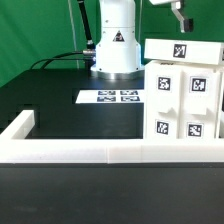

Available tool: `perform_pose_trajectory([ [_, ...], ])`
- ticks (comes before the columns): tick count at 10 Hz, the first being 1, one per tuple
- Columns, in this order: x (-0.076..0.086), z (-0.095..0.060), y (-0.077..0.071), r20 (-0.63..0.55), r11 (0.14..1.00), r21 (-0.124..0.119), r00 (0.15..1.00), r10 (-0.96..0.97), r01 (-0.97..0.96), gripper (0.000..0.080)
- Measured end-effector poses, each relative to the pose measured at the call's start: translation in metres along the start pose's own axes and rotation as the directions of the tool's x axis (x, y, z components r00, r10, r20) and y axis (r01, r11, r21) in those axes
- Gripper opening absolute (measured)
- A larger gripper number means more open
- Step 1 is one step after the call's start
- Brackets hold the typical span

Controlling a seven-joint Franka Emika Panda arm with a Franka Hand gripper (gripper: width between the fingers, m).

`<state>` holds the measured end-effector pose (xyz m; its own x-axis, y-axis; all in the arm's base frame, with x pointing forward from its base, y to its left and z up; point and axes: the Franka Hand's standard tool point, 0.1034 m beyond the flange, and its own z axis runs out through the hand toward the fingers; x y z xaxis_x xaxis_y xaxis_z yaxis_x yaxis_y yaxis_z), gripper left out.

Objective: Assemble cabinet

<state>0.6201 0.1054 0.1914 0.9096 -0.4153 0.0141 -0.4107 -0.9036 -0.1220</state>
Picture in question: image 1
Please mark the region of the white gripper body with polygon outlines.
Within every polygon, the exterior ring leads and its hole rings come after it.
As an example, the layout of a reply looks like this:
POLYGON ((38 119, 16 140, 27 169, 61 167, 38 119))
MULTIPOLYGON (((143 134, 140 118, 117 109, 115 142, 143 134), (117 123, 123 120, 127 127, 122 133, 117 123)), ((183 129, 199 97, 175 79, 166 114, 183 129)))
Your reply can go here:
POLYGON ((182 0, 149 0, 153 5, 161 5, 161 4, 168 4, 168 3, 177 3, 181 2, 182 0))

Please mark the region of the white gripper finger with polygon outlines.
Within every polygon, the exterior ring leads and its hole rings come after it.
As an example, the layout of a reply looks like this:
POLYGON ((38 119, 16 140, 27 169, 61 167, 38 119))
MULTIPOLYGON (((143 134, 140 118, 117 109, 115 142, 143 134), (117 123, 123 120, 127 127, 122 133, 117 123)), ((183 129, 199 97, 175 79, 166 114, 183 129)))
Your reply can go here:
POLYGON ((180 30, 182 33, 192 32, 194 29, 194 21, 184 14, 185 0, 175 0, 171 3, 171 10, 180 22, 180 30))

